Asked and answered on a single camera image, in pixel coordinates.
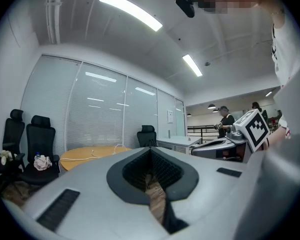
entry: person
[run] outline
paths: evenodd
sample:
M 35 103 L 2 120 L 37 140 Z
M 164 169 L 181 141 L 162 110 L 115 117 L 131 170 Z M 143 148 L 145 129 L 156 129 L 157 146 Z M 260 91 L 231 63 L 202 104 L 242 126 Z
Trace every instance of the person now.
M 281 88 L 300 70 L 300 29 L 280 0 L 209 0 L 215 3 L 216 11 L 230 7 L 260 7 L 272 18 L 272 59 L 274 70 Z M 263 143 L 262 148 L 289 138 L 290 130 L 284 115 L 279 120 L 280 127 Z
M 261 115 L 262 115 L 264 121 L 265 121 L 266 123 L 268 123 L 268 113 L 267 113 L 266 110 L 262 111 L 262 108 L 260 107 L 260 105 L 259 105 L 258 102 L 255 101 L 255 102 L 252 103 L 252 109 L 253 109 L 253 110 L 258 109 L 258 110 L 260 111 L 260 113 L 261 113 Z
M 229 109 L 226 106 L 221 106 L 219 112 L 220 115 L 223 116 L 220 121 L 222 126 L 219 128 L 219 138 L 224 138 L 226 136 L 227 128 L 234 124 L 235 118 L 229 113 Z

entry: round table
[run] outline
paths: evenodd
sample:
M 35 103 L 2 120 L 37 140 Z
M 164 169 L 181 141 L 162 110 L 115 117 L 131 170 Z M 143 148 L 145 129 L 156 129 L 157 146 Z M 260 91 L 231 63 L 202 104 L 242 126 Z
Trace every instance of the round table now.
M 115 146 L 80 147 L 80 148 L 72 149 L 72 150 L 65 152 L 60 157 L 60 164 L 66 171 L 69 171 L 80 164 L 98 159 L 98 158 L 92 158 L 92 159 L 87 159 L 87 160 L 62 160 L 63 158 L 67 158 L 67 159 L 91 158 L 91 157 L 93 157 L 92 150 L 93 150 L 94 156 L 99 157 L 99 158 L 104 158 L 104 157 L 112 156 L 114 154 L 114 152 L 116 154 L 118 154 L 118 153 L 125 152 L 125 151 L 132 150 L 132 149 L 126 148 L 126 147 L 121 147 L 121 146 L 117 146 L 117 147 L 115 147 Z

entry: floor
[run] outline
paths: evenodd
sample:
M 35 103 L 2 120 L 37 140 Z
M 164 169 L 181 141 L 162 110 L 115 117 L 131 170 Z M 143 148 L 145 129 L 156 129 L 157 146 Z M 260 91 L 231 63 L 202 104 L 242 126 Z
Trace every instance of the floor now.
M 11 184 L 8 185 L 3 191 L 2 197 L 15 203 L 19 207 L 22 207 L 27 199 L 29 199 L 36 192 L 35 190 L 38 190 L 38 187 L 32 186 L 30 188 L 30 185 L 22 181 L 15 182 L 15 185 L 22 193 L 23 199 Z M 163 191 L 158 182 L 153 182 L 150 184 L 149 189 L 147 189 L 145 193 L 150 196 L 150 211 L 161 224 L 166 206 L 166 193 Z

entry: ceiling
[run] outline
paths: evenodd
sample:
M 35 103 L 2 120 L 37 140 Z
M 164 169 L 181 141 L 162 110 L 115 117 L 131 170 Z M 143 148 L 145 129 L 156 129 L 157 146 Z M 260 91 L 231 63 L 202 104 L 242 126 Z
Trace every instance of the ceiling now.
M 208 109 L 210 104 L 215 105 L 217 109 L 220 108 L 221 106 L 226 106 L 230 112 L 241 111 L 246 109 L 250 110 L 252 108 L 253 102 L 258 102 L 261 107 L 266 105 L 271 105 L 274 103 L 273 97 L 274 95 L 276 95 L 279 89 L 280 88 L 278 87 L 275 89 L 273 88 L 264 89 L 260 91 L 238 95 L 231 98 L 214 100 L 208 103 L 187 106 L 186 112 L 190 113 L 192 116 L 212 114 L 213 109 Z M 270 91 L 272 91 L 272 94 L 266 97 L 266 95 Z
M 188 18 L 174 0 L 129 1 L 154 16 L 163 27 L 155 32 L 99 0 L 60 0 L 59 23 L 54 21 L 54 6 L 50 12 L 50 34 L 55 37 L 58 29 L 60 43 L 100 49 L 141 66 L 185 95 L 204 91 L 215 82 L 233 85 L 274 74 L 272 21 L 260 8 L 233 9 L 228 14 L 209 14 L 196 8 L 195 17 Z M 33 27 L 41 45 L 51 43 L 45 2 L 31 2 Z M 197 77 L 183 61 L 186 54 L 203 76 Z

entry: stuffed toy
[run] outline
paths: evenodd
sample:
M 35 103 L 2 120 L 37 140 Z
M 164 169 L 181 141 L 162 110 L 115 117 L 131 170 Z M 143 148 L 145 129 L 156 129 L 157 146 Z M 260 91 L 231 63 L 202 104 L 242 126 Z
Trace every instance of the stuffed toy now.
M 1 164 L 3 166 L 7 163 L 7 161 L 9 162 L 13 160 L 11 152 L 7 150 L 2 150 L 0 153 L 0 157 L 1 157 Z

